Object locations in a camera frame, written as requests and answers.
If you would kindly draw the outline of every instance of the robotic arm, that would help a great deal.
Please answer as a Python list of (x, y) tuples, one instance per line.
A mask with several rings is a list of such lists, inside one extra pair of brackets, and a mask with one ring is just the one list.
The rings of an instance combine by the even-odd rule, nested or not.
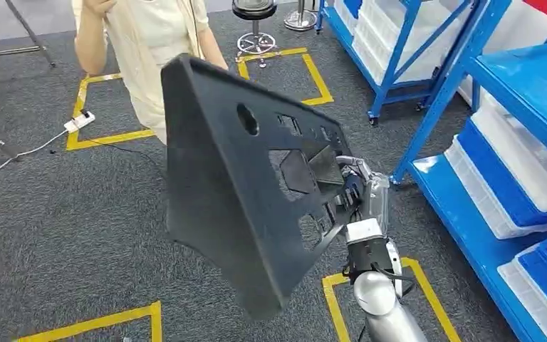
[[(411, 279), (387, 237), (389, 181), (351, 156), (340, 123), (188, 55), (162, 69), (162, 89), (171, 239), (219, 266), (249, 315), (282, 310), (344, 234), (364, 331), (377, 342), (426, 341), (400, 303)], [(280, 150), (282, 180), (270, 159)], [(317, 223), (313, 248), (303, 244), (306, 215)]]
[[(343, 166), (345, 186), (355, 190), (361, 183), (363, 189), (353, 215), (360, 219), (346, 226), (349, 262), (344, 275), (350, 278), (355, 300), (365, 313), (365, 329), (373, 342), (426, 342), (418, 323), (400, 303), (414, 282), (402, 276), (397, 247), (386, 234), (389, 180), (372, 172), (362, 159), (340, 156), (336, 160)], [(412, 282), (405, 291), (403, 281)]]

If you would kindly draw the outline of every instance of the blue shelving rack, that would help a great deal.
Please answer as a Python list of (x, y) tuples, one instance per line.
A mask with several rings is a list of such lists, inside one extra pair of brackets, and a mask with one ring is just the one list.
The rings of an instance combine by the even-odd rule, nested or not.
[(540, 46), (482, 55), (510, 0), (490, 0), (392, 175), (408, 171), (475, 270), (520, 341), (547, 342), (497, 268), (547, 234), (498, 240), (443, 155), (415, 160), (461, 80), (470, 74), (547, 147), (547, 40)]
[[(320, 33), (322, 30), (323, 20), (325, 19), (330, 28), (332, 29), (332, 32), (336, 35), (337, 39), (340, 41), (340, 44), (343, 46), (343, 48), (347, 51), (351, 59), (353, 59), (353, 62), (358, 66), (358, 69), (363, 74), (364, 78), (368, 81), (370, 84), (370, 87), (374, 90), (376, 93), (376, 97), (374, 99), (374, 103), (372, 104), (372, 107), (368, 111), (368, 119), (370, 121), (370, 124), (377, 125), (378, 124), (378, 118), (380, 117), (380, 109), (382, 105), (388, 104), (388, 103), (395, 103), (400, 102), (404, 100), (409, 99), (415, 99), (419, 98), (422, 99), (422, 101), (419, 103), (417, 109), (421, 110), (423, 108), (427, 108), (431, 104), (431, 99), (434, 98), (434, 95), (437, 91), (441, 88), (441, 85), (443, 84), (443, 81), (445, 79), (445, 75), (447, 75), (450, 67), (452, 66), (453, 61), (456, 59), (457, 54), (459, 52), (459, 47), (463, 45), (464, 40), (468, 36), (469, 30), (472, 28), (472, 25), (465, 24), (462, 27), (462, 30), (460, 34), (458, 35), (458, 38), (454, 42), (452, 48), (450, 49), (447, 57), (445, 58), (444, 63), (435, 71), (432, 72), (432, 78), (427, 80), (420, 80), (420, 81), (409, 81), (409, 82), (396, 82), (399, 77), (422, 55), (422, 53), (429, 47), (439, 35), (441, 35), (456, 18), (471, 4), (471, 7), (473, 8), (472, 14), (476, 11), (476, 9), (481, 5), (482, 1), (480, 0), (463, 0), (463, 2), (447, 17), (447, 19), (433, 32), (433, 34), (418, 48), (414, 54), (408, 58), (408, 60), (404, 63), (403, 66), (400, 66), (398, 68), (398, 63), (400, 61), (400, 57), (402, 55), (402, 52), (404, 50), (405, 44), (407, 42), (408, 36), (410, 34), (410, 31), (412, 30), (412, 27), (414, 26), (414, 22), (416, 20), (416, 16), (418, 15), (418, 11), (420, 9), (420, 4), (422, 3), (422, 0), (398, 0), (402, 5), (406, 7), (406, 14), (404, 17), (404, 23), (401, 28), (401, 32), (399, 37), (397, 38), (397, 43), (395, 44), (395, 47), (393, 49), (393, 52), (391, 54), (391, 59), (389, 60), (389, 64), (387, 66), (387, 70), (385, 72), (385, 76), (382, 79), (381, 84), (377, 84), (374, 81), (374, 78), (370, 75), (367, 68), (364, 66), (358, 55), (355, 53), (352, 47), (353, 43), (353, 36), (351, 36), (351, 33), (343, 23), (343, 21), (340, 19), (338, 13), (334, 9), (333, 6), (326, 6), (325, 0), (320, 0), (320, 7), (318, 11), (318, 22), (316, 24), (316, 32)], [(398, 88), (406, 88), (406, 87), (412, 87), (412, 86), (424, 86), (419, 88), (425, 88), (425, 90), (419, 90), (411, 93), (407, 93), (404, 95), (398, 95), (398, 96), (387, 96), (387, 94), (393, 90)], [(474, 104), (473, 110), (476, 110), (476, 107), (478, 106), (479, 101), (475, 101), (475, 99), (479, 98), (479, 87), (474, 86), (473, 87), (473, 101)]]

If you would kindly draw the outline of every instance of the white shirt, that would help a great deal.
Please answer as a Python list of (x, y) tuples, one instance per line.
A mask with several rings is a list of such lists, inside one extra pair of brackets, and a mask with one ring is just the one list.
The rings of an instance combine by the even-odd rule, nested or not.
[[(72, 4), (78, 29), (83, 0), (72, 0)], [(106, 16), (105, 29), (137, 119), (164, 144), (167, 132), (160, 69), (180, 53), (202, 56), (196, 29), (205, 28), (204, 0), (118, 0)]]

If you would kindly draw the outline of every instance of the yellow tape square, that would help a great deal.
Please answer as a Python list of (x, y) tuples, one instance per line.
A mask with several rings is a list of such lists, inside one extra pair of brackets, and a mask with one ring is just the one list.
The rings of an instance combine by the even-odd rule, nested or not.
[(238, 72), (240, 73), (240, 76), (243, 78), (249, 80), (249, 69), (246, 66), (246, 62), (253, 61), (255, 59), (267, 59), (272, 58), (276, 56), (288, 56), (288, 55), (296, 55), (301, 54), (301, 57), (303, 57), (303, 61), (305, 62), (305, 65), (307, 66), (307, 70), (309, 71), (309, 74), (311, 75), (311, 78), (313, 79), (313, 82), (316, 84), (316, 87), (318, 88), (318, 91), (320, 92), (319, 98), (309, 98), (307, 100), (303, 100), (302, 102), (306, 105), (322, 105), (324, 103), (334, 102), (334, 99), (332, 98), (332, 95), (330, 94), (330, 91), (328, 90), (328, 86), (324, 83), (324, 80), (322, 79), (322, 75), (320, 74), (320, 71), (316, 67), (315, 63), (313, 62), (313, 59), (311, 58), (311, 55), (307, 53), (307, 48), (291, 48), (288, 50), (282, 50), (277, 52), (268, 52), (263, 53), (261, 55), (249, 55), (249, 56), (242, 56), (238, 58)]
[[(424, 275), (424, 271), (418, 261), (410, 258), (402, 258), (402, 264), (412, 269), (414, 277), (418, 281), (424, 296), (427, 297), (435, 316), (439, 320), (448, 340), (450, 342), (461, 342), (460, 337), (452, 322), (449, 320), (447, 313), (443, 309), (443, 306), (439, 302), (437, 295), (433, 291), (429, 279)], [(342, 274), (333, 274), (322, 279), (322, 286), (324, 289), (324, 297), (326, 298), (326, 303), (328, 304), (328, 310), (332, 316), (332, 322), (336, 335), (338, 336), (338, 342), (351, 342), (349, 338), (349, 332), (347, 331), (347, 326), (345, 325), (345, 320), (343, 315), (340, 312), (340, 307), (334, 293), (334, 286), (339, 284), (344, 284), (349, 282), (349, 278), (345, 278)]]
[[(78, 87), (78, 95), (76, 97), (76, 104), (74, 105), (74, 110), (72, 112), (72, 117), (76, 118), (77, 116), (81, 115), (80, 110), (83, 109), (85, 106), (85, 100), (87, 99), (87, 88), (89, 86), (89, 83), (96, 83), (96, 82), (103, 82), (103, 81), (109, 81), (109, 80), (117, 80), (121, 78), (122, 76), (119, 73), (114, 73), (112, 75), (104, 75), (104, 76), (95, 76), (95, 77), (86, 77), (84, 78)], [(138, 130), (135, 132), (129, 132), (129, 133), (122, 133), (117, 135), (109, 135), (106, 137), (101, 138), (95, 138), (91, 140), (78, 140), (78, 131), (74, 133), (70, 133), (68, 135), (68, 142), (66, 143), (66, 149), (68, 151), (71, 150), (79, 150), (81, 148), (88, 148), (93, 146), (99, 146), (99, 144), (113, 144), (113, 143), (120, 143), (122, 141), (127, 140), (134, 140), (139, 138), (147, 138), (152, 137), (154, 135), (154, 132), (151, 130)]]
[(113, 326), (115, 324), (125, 323), (133, 321), (135, 319), (150, 317), (150, 335), (152, 342), (162, 342), (162, 316), (161, 316), (160, 301), (156, 301), (149, 306), (142, 308), (127, 310), (119, 313), (114, 313), (109, 316), (104, 316), (89, 321), (73, 324), (71, 326), (65, 326), (63, 328), (57, 328), (44, 333), (37, 333), (36, 335), (27, 336), (16, 340), (16, 342), (46, 342), (57, 341), (63, 338), (76, 336), (87, 331), (92, 331), (99, 328), (105, 328), (107, 326)]

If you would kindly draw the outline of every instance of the black cable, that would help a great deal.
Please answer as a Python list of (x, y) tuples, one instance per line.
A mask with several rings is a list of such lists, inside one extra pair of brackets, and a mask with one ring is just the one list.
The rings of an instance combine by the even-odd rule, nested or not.
[(92, 140), (92, 139), (86, 139), (86, 140), (89, 140), (91, 141), (92, 143), (96, 143), (98, 145), (103, 145), (103, 146), (110, 146), (110, 147), (113, 147), (117, 150), (121, 150), (121, 151), (125, 151), (125, 152), (131, 152), (131, 153), (137, 153), (138, 155), (141, 155), (144, 159), (147, 159), (148, 161), (150, 161), (152, 163), (152, 165), (154, 165), (154, 168), (158, 171), (158, 173), (160, 173), (160, 177), (164, 180), (167, 180), (167, 176), (162, 173), (161, 169), (160, 169), (160, 166), (158, 165), (158, 163), (156, 163), (149, 155), (147, 155), (146, 153), (144, 152), (141, 152), (141, 151), (136, 151), (136, 150), (129, 150), (127, 148), (123, 148), (123, 147), (118, 147), (116, 145), (112, 145), (112, 144), (108, 144), (106, 142), (99, 142), (99, 141), (95, 141), (95, 140)]
[[(88, 111), (85, 108), (81, 109), (80, 113), (83, 114), (85, 117), (88, 117), (88, 115), (89, 115)], [(76, 129), (77, 129), (77, 132), (78, 132), (80, 130), (80, 128), (76, 125), (76, 122), (74, 120), (72, 120), (72, 123), (76, 126)], [(104, 143), (102, 142), (101, 143), (101, 142), (99, 142), (97, 140), (93, 140), (93, 139), (86, 139), (86, 140), (89, 140), (92, 143), (95, 143), (95, 144), (98, 144), (98, 145), (110, 146), (110, 147), (113, 147), (117, 150), (121, 150), (121, 151), (125, 151), (125, 152), (131, 152), (131, 153), (137, 153), (138, 155), (141, 155), (144, 159), (147, 159), (148, 161), (150, 161), (152, 163), (152, 165), (154, 165), (156, 171), (158, 171), (158, 173), (160, 173), (160, 177), (162, 177), (162, 179), (164, 179), (165, 181), (167, 180), (167, 176), (164, 173), (162, 173), (158, 163), (156, 163), (149, 155), (147, 155), (144, 152), (136, 151), (136, 150), (129, 150), (128, 148), (118, 147), (116, 145), (108, 144), (107, 142), (104, 142)]]
[(362, 331), (360, 332), (360, 336), (358, 337), (358, 342), (362, 342), (362, 338), (364, 337), (365, 332), (366, 332), (366, 325), (364, 324), (364, 327), (362, 328)]
[(416, 281), (414, 280), (414, 278), (412, 278), (411, 276), (400, 276), (399, 274), (394, 274), (394, 273), (390, 273), (390, 272), (387, 272), (386, 270), (384, 269), (381, 269), (378, 264), (374, 263), (374, 264), (371, 264), (372, 267), (374, 268), (374, 270), (376, 270), (377, 272), (380, 272), (382, 274), (384, 274), (385, 276), (388, 276), (389, 278), (391, 279), (394, 279), (394, 280), (403, 280), (403, 281), (408, 281), (410, 283), (410, 285), (407, 287), (407, 289), (405, 289), (403, 291), (403, 294), (402, 296), (405, 296), (407, 295), (408, 293), (410, 293), (412, 291), (412, 289), (414, 288), (415, 284), (416, 284)]

